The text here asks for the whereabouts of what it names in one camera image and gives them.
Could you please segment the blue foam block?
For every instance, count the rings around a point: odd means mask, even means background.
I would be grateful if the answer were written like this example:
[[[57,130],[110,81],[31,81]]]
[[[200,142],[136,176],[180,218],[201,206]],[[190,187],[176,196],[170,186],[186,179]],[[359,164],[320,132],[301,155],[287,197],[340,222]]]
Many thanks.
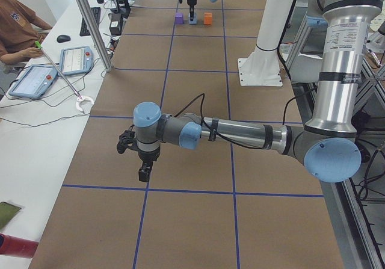
[[[193,17],[191,17],[190,15],[188,16],[188,23],[190,25],[196,25],[197,24],[197,14],[194,13]]]

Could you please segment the purple foam block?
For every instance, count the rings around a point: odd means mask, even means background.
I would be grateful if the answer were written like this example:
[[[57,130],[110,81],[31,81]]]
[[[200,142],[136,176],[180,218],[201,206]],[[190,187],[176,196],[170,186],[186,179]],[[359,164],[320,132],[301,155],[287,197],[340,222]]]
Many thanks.
[[[176,25],[184,24],[184,15],[182,12],[176,12],[174,15],[174,23]]]

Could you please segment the orange foam block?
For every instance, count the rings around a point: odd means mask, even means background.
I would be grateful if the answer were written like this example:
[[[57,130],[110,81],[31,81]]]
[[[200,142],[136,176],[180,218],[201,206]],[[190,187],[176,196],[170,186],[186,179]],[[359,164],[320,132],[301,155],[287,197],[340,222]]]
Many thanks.
[[[203,14],[203,24],[212,25],[212,13],[204,12]]]

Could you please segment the black monitor stand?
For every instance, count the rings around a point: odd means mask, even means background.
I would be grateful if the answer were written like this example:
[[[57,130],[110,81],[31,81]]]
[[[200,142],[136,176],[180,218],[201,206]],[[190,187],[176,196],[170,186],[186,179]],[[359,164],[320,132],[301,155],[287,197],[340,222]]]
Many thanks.
[[[120,13],[124,19],[127,19],[131,13],[131,6],[128,0],[114,0],[115,13]]]

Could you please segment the black power adapter box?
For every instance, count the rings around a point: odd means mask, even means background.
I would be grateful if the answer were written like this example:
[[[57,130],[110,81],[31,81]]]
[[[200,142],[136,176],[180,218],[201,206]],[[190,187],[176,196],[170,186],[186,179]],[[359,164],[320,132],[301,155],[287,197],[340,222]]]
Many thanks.
[[[120,36],[122,34],[123,18],[120,13],[110,14],[109,31],[112,36]]]

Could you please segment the reacher grabber stick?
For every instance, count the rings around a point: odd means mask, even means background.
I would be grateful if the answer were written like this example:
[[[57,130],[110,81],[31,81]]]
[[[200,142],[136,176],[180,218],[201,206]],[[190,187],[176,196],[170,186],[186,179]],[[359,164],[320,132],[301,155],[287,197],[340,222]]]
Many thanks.
[[[81,95],[79,91],[72,85],[72,83],[67,79],[66,76],[63,75],[60,68],[55,64],[55,62],[51,59],[51,57],[46,53],[46,51],[43,49],[42,45],[39,41],[35,41],[35,46],[37,49],[41,50],[42,54],[48,59],[48,61],[53,65],[53,67],[57,70],[58,74],[65,80],[67,85],[71,88],[73,93],[75,94],[76,98],[76,109],[80,111],[81,113],[85,113],[84,109],[81,107],[83,102],[90,102],[92,105],[94,105],[94,100],[89,96]]]

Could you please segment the far blue teach pendant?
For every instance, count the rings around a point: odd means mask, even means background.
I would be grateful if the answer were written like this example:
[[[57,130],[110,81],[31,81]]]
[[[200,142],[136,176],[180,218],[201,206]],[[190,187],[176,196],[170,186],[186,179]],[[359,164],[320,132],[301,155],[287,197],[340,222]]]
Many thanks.
[[[89,46],[62,49],[59,65],[65,76],[87,73],[93,66],[93,52]]]

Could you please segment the blue teach pendant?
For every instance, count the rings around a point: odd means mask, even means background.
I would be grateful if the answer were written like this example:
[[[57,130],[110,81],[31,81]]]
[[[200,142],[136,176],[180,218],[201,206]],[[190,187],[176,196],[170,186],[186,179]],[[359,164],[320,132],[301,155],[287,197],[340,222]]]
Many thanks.
[[[39,99],[54,83],[57,75],[57,70],[52,66],[32,65],[12,86],[9,95]]]
[[[89,46],[62,49],[59,65],[65,76],[87,73],[93,66],[93,52]]]

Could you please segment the black computer mouse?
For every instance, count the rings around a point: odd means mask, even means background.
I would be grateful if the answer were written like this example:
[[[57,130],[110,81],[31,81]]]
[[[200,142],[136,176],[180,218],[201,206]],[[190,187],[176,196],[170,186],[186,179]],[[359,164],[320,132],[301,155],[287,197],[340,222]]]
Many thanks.
[[[57,37],[57,42],[58,43],[64,43],[64,42],[69,42],[71,41],[71,37],[65,34],[61,34]]]

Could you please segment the near blue teach pendant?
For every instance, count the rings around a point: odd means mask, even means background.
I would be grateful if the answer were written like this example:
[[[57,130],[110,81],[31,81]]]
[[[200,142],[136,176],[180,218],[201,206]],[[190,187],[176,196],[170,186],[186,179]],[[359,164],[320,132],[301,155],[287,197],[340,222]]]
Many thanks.
[[[12,86],[9,95],[39,99],[54,83],[57,75],[57,70],[52,66],[32,65]]]

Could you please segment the dark green cloth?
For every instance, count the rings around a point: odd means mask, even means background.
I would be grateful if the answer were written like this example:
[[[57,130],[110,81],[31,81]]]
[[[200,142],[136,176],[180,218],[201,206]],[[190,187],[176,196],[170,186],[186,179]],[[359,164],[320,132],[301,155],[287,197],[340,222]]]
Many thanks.
[[[0,228],[4,228],[21,210],[21,207],[7,203],[0,203]]]

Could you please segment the red cylinder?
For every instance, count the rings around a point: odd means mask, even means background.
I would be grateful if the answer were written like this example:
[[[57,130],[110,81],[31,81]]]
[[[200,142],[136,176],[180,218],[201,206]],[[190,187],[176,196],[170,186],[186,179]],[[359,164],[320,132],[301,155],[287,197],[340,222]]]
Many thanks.
[[[32,258],[39,242],[1,234],[1,254],[18,258]]]

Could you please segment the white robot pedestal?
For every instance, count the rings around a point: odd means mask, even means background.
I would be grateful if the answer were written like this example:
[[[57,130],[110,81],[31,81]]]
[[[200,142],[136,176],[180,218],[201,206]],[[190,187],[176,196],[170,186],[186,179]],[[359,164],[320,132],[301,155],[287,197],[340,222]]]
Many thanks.
[[[254,51],[238,59],[242,86],[281,87],[278,49],[295,0],[266,0]]]

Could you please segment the aluminium frame post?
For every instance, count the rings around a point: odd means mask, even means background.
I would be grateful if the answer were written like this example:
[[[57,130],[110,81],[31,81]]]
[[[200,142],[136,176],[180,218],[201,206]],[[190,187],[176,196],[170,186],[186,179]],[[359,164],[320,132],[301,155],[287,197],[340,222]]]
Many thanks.
[[[104,65],[104,68],[107,72],[110,72],[112,69],[111,59],[106,51],[106,47],[104,45],[102,35],[99,31],[99,27],[93,17],[93,13],[91,11],[91,7],[88,3],[88,0],[76,0],[79,10],[81,12],[82,17],[87,24],[88,30],[90,32],[93,43],[96,47],[96,50],[99,54],[100,59]]]

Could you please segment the aluminium side frame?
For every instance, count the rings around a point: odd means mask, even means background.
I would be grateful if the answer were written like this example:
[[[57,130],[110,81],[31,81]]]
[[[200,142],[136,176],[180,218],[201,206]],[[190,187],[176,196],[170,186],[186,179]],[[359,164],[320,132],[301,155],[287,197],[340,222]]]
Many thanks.
[[[302,23],[286,59],[295,94],[305,93],[297,100],[304,121],[315,105],[325,33]],[[384,268],[384,68],[376,69],[371,55],[363,62],[362,78],[354,125],[363,164],[347,181],[321,186],[346,268]]]

